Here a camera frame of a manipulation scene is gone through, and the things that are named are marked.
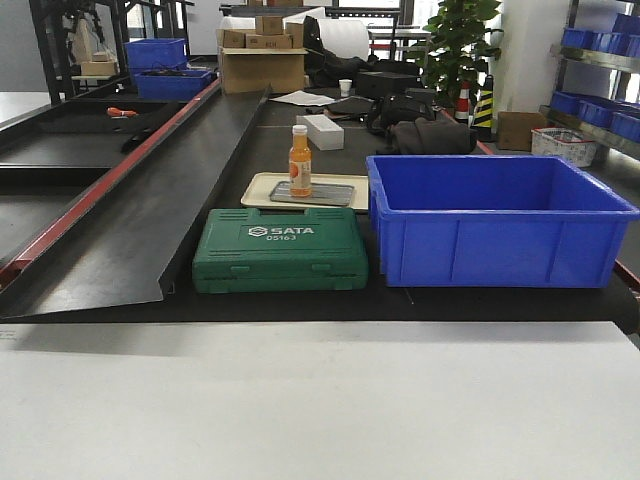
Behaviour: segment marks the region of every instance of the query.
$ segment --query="white table surface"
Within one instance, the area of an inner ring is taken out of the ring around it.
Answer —
[[[637,480],[610,323],[0,326],[2,480]]]
[[[0,92],[0,124],[50,104],[48,92]]]

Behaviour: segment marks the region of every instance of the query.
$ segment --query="paper sheet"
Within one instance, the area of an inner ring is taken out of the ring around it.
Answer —
[[[313,93],[303,92],[297,90],[293,93],[288,93],[278,98],[272,98],[275,102],[291,103],[293,105],[301,105],[303,107],[310,107],[314,105],[322,106],[335,102],[331,97],[325,95],[314,95]]]

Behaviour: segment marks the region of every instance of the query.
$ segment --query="blue storage bin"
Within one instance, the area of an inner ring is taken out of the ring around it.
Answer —
[[[591,50],[626,55],[629,47],[629,35],[626,33],[594,32]]]
[[[578,118],[596,127],[609,128],[614,110],[615,104],[611,100],[580,100]]]
[[[622,100],[612,100],[615,105],[614,110],[622,113],[629,113],[635,115],[640,113],[640,104],[632,102],[623,102]]]
[[[184,76],[136,75],[138,96],[156,100],[191,100],[213,81],[204,70],[183,70]]]
[[[187,62],[173,65],[167,68],[129,68],[129,77],[131,78],[131,84],[136,84],[136,75],[142,72],[157,71],[157,70],[186,70]]]
[[[564,47],[590,48],[593,41],[591,30],[580,30],[578,28],[565,28],[562,35],[561,44]]]
[[[640,210],[559,157],[372,156],[390,286],[607,285]]]
[[[124,44],[129,68],[171,68],[187,62],[184,38],[145,38]]]
[[[640,17],[619,13],[613,24],[614,32],[640,35]]]
[[[640,142],[640,112],[615,112],[611,120],[611,131],[634,142]]]
[[[583,95],[580,93],[553,92],[551,97],[551,108],[559,112],[568,113],[569,115],[577,115],[580,107],[580,100],[593,98],[591,95]]]
[[[629,35],[627,57],[640,57],[640,35]]]

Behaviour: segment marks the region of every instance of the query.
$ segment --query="beige tray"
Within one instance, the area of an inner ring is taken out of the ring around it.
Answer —
[[[269,195],[278,182],[289,180],[287,173],[257,173],[240,199],[245,207],[272,208],[274,210],[303,210],[310,207],[336,208],[330,205],[310,205],[308,203],[272,202]],[[332,185],[352,185],[353,197],[348,205],[357,212],[366,212],[369,207],[369,179],[363,175],[330,175],[314,173],[312,181]]]

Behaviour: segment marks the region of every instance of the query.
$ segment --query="green leaves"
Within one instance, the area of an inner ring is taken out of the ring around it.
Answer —
[[[488,58],[500,58],[501,50],[491,47],[485,36],[500,29],[487,28],[485,22],[499,14],[499,0],[442,0],[437,15],[431,17],[424,30],[431,32],[427,86],[438,91],[438,97],[453,103],[460,83],[467,80],[472,93],[477,91],[478,72],[489,71]],[[412,52],[410,58],[421,62],[423,52]]]

